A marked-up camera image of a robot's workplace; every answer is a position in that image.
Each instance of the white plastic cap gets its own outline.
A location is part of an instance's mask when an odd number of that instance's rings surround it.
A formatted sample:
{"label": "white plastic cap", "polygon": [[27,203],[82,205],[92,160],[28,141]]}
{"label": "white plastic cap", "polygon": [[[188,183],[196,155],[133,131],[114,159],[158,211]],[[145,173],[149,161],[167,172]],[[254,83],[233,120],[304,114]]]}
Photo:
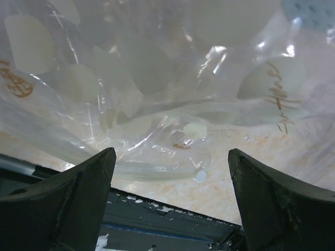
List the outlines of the white plastic cap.
{"label": "white plastic cap", "polygon": [[195,181],[198,183],[202,183],[206,180],[207,178],[207,172],[205,170],[200,170],[196,173],[195,175]]}

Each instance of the beige marble surface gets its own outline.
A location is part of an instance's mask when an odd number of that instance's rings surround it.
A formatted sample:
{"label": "beige marble surface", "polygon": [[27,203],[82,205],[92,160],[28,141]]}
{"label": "beige marble surface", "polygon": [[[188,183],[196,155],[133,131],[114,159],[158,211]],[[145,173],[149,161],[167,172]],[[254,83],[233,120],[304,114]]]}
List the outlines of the beige marble surface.
{"label": "beige marble surface", "polygon": [[[284,134],[276,126],[209,129],[212,156],[209,177],[194,180],[137,182],[112,180],[112,186],[181,208],[233,223],[241,223],[229,175],[228,151],[239,148],[261,162],[311,184],[335,190],[332,135],[315,144],[297,133]],[[6,134],[0,134],[0,152],[61,170],[64,162]]]}

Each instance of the plastic wrapping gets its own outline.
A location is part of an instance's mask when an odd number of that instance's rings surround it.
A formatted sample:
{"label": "plastic wrapping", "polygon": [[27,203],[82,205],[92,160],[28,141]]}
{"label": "plastic wrapping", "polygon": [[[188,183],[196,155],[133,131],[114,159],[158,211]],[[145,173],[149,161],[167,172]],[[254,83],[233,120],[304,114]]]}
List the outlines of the plastic wrapping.
{"label": "plastic wrapping", "polygon": [[3,128],[72,164],[113,146],[134,180],[203,180],[207,127],[319,144],[335,119],[327,2],[3,0]]}

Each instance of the orange logo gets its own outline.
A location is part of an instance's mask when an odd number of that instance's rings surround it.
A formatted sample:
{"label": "orange logo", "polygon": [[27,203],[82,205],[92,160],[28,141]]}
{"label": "orange logo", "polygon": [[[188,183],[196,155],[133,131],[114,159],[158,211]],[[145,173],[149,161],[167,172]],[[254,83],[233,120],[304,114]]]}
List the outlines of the orange logo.
{"label": "orange logo", "polygon": [[12,93],[18,98],[29,96],[33,87],[23,78],[14,75],[9,69],[10,62],[8,60],[0,59],[0,75],[4,78],[5,83],[3,87],[9,93]]}

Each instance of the clear plastic bag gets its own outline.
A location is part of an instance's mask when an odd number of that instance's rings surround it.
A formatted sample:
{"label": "clear plastic bag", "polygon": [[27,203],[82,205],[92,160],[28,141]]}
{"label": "clear plastic bag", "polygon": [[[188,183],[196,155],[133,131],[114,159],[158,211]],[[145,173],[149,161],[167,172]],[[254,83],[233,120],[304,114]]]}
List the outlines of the clear plastic bag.
{"label": "clear plastic bag", "polygon": [[3,128],[72,164],[113,146],[134,180],[203,180],[207,127],[319,144],[335,118],[327,3],[3,0]]}

